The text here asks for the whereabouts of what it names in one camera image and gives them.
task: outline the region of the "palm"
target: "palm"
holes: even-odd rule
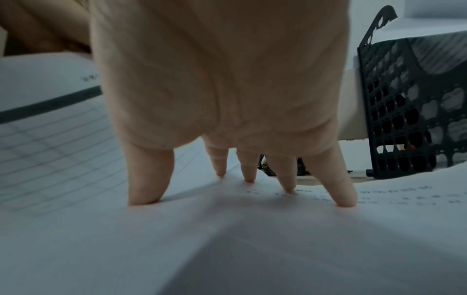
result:
[[[247,181],[266,154],[291,191],[301,156],[339,205],[355,205],[337,144],[346,0],[312,8],[305,0],[106,2],[94,9],[93,49],[132,204],[157,201],[173,149],[202,136],[218,175],[236,147]]]

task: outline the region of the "skin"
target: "skin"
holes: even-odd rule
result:
[[[204,139],[217,175],[229,148],[245,180],[260,154],[286,191],[296,157],[342,207],[357,193],[338,145],[348,0],[98,0],[91,43],[128,166],[130,205],[157,202],[174,148]]]
[[[0,0],[0,26],[31,52],[85,52],[90,15],[73,0]]]

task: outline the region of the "perforated basket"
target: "perforated basket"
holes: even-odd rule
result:
[[[358,47],[374,177],[395,178],[467,159],[467,32],[371,44],[397,18],[378,13]]]

